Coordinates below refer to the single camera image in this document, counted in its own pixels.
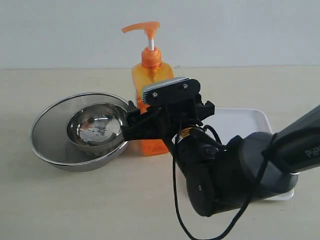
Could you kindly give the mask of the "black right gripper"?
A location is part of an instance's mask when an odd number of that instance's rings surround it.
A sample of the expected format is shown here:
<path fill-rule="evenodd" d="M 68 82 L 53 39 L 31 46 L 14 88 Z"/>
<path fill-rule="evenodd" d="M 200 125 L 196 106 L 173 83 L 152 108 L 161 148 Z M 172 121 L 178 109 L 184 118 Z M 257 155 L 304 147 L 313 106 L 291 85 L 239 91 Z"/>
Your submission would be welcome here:
<path fill-rule="evenodd" d="M 150 106 L 144 113 L 129 100 L 123 137 L 125 141 L 162 140 L 169 150 L 173 150 L 172 138 L 178 130 L 202 126 L 203 120 L 215 114 L 215 108 L 209 100 L 203 103 L 200 93 L 182 102 Z"/>

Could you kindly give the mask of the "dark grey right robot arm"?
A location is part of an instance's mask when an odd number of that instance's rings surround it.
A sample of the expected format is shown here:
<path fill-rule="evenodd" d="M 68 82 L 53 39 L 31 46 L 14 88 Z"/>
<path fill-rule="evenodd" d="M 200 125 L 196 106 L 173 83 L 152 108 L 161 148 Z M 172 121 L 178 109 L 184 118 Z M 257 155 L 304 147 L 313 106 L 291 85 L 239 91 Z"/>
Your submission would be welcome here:
<path fill-rule="evenodd" d="M 292 190 L 300 172 L 320 165 L 320 109 L 280 132 L 258 131 L 223 144 L 203 120 L 215 105 L 201 95 L 158 98 L 146 110 L 128 104 L 126 141 L 160 139 L 186 180 L 188 198 L 203 217 L 245 209 Z"/>

